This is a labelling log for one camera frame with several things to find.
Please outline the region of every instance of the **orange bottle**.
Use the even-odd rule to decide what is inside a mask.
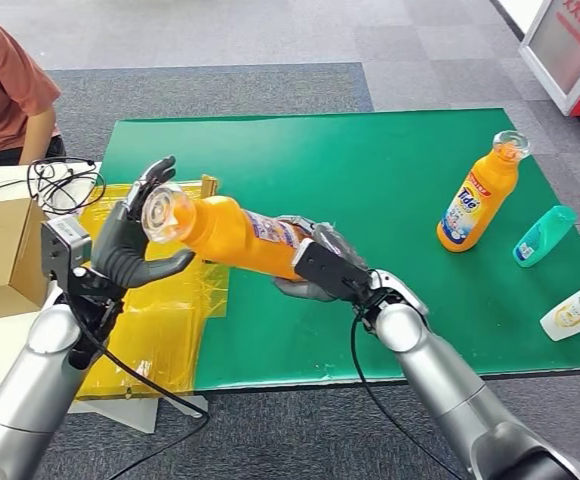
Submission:
[[[525,136],[513,130],[495,136],[492,150],[480,158],[436,226],[436,236],[451,252],[472,248],[510,195],[519,178],[519,162],[530,153]]]
[[[174,183],[150,193],[141,223],[150,240],[178,238],[205,260],[288,280],[301,280],[292,257],[308,236],[299,227],[242,210],[230,197],[191,200]]]

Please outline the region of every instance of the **bottle cap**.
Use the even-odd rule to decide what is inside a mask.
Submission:
[[[530,155],[530,141],[516,130],[504,130],[495,135],[492,149],[504,160],[520,162]]]
[[[153,242],[165,243],[186,237],[196,218],[194,204],[176,183],[153,190],[141,212],[141,226]]]

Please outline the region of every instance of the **yellow plastic bag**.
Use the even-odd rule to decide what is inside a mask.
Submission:
[[[181,186],[193,198],[201,195],[201,182]],[[79,222],[96,241],[107,214],[129,188],[108,185],[103,198],[85,209]],[[178,241],[151,242],[146,257],[165,258],[181,248],[183,245]],[[196,257],[182,273],[128,290],[108,349],[135,371],[168,390],[190,392],[205,321],[225,315],[227,287],[227,267]],[[103,357],[88,374],[77,398],[150,395],[156,393]]]

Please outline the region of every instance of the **sign board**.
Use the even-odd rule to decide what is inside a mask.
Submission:
[[[544,0],[521,54],[562,111],[580,98],[580,0]]]

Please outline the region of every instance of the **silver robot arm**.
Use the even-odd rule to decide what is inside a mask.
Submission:
[[[92,251],[89,235],[71,216],[42,224],[42,269],[62,293],[42,311],[0,385],[0,480],[33,476],[52,436],[122,312],[128,288],[185,269],[194,254],[146,261],[141,206],[175,175],[174,157],[150,165],[106,219]]]
[[[310,240],[298,250],[295,270],[361,312],[365,329],[394,353],[470,478],[580,480],[580,463],[524,425],[430,331],[428,309],[399,278],[360,268]]]
[[[33,477],[89,369],[70,362],[80,336],[67,305],[44,310],[30,328],[0,386],[0,480]]]

